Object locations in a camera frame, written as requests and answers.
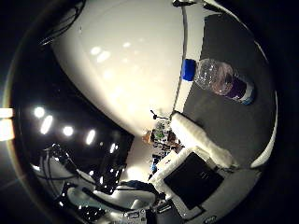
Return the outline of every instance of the black cable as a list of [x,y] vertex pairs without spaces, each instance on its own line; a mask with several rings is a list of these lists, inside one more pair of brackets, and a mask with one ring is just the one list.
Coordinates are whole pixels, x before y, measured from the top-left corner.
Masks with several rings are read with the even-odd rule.
[[60,193],[59,193],[59,190],[57,190],[57,188],[56,188],[56,186],[55,186],[55,184],[54,184],[54,182],[53,182],[53,180],[52,180],[52,175],[51,175],[51,173],[50,173],[50,157],[49,157],[49,159],[48,159],[48,172],[49,172],[50,183],[52,184],[53,189],[54,189],[54,191],[56,192],[56,197],[57,197],[57,196],[60,195]]
[[74,178],[74,177],[77,177],[76,175],[70,175],[70,176],[66,176],[66,177],[52,177],[52,178],[49,178],[49,177],[45,177],[43,175],[37,175],[37,177],[39,178],[42,178],[42,179],[48,179],[48,180],[67,180],[67,179],[71,179],[71,178]]
[[62,35],[63,33],[65,33],[73,24],[74,22],[77,20],[77,18],[79,17],[79,15],[81,14],[81,12],[83,11],[83,8],[85,7],[86,4],[86,0],[82,0],[81,2],[81,6],[77,7],[74,6],[73,9],[75,10],[75,13],[72,16],[69,16],[68,18],[64,19],[63,21],[60,21],[58,24],[62,24],[66,21],[69,21],[70,19],[73,18],[73,20],[65,25],[64,27],[60,28],[59,30],[53,31],[54,28],[49,32],[49,36],[46,36],[44,39],[42,39],[39,42],[39,45],[41,46],[46,46],[49,43],[51,43],[52,41],[54,41],[58,36]]
[[50,185],[49,178],[48,178],[48,176],[46,175],[45,162],[44,162],[43,158],[41,158],[41,165],[42,165],[42,168],[43,168],[44,176],[46,177],[46,182],[47,182],[47,185],[48,185],[48,187],[49,187],[49,190],[50,190],[50,192],[53,194],[53,197],[56,197],[55,192],[54,192],[54,190],[52,189],[52,187],[51,187],[51,185]]
[[181,8],[181,13],[182,13],[182,16],[183,16],[183,27],[184,27],[183,55],[181,56],[182,63],[181,63],[181,68],[180,68],[176,98],[175,98],[175,102],[174,102],[174,106],[172,108],[172,111],[175,111],[176,105],[177,105],[177,102],[178,102],[178,95],[179,95],[180,86],[181,86],[181,82],[182,82],[182,69],[183,69],[182,65],[183,65],[184,60],[186,59],[187,42],[188,42],[188,22],[187,22],[187,13],[186,13],[185,7]]

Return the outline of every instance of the water bottle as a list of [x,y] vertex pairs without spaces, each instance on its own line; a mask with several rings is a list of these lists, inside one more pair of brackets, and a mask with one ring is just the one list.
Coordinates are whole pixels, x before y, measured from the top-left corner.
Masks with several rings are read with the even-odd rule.
[[183,62],[182,78],[193,80],[203,90],[212,91],[243,105],[249,105],[253,101],[253,82],[241,76],[228,63],[214,59],[204,59],[199,62],[186,59]]

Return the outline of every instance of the bottle label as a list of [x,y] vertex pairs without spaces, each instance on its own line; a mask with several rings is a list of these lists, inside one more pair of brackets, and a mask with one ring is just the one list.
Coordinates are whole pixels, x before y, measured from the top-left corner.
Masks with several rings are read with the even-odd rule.
[[233,87],[225,96],[248,105],[253,99],[253,84],[245,77],[235,74]]

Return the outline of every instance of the blue bottle cap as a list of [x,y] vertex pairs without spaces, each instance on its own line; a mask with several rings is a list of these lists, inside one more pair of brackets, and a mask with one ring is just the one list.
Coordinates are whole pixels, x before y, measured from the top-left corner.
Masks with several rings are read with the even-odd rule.
[[192,81],[195,75],[196,61],[192,59],[185,59],[181,69],[181,77],[184,80]]

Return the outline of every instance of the dark gray floor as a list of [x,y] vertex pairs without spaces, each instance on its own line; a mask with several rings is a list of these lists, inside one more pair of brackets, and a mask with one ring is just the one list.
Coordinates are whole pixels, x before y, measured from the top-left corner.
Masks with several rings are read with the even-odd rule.
[[242,105],[192,84],[183,110],[213,142],[231,151],[242,167],[249,167],[265,149],[276,114],[271,73],[253,40],[235,19],[207,17],[201,59],[227,62],[249,76],[256,86],[256,98],[253,104]]

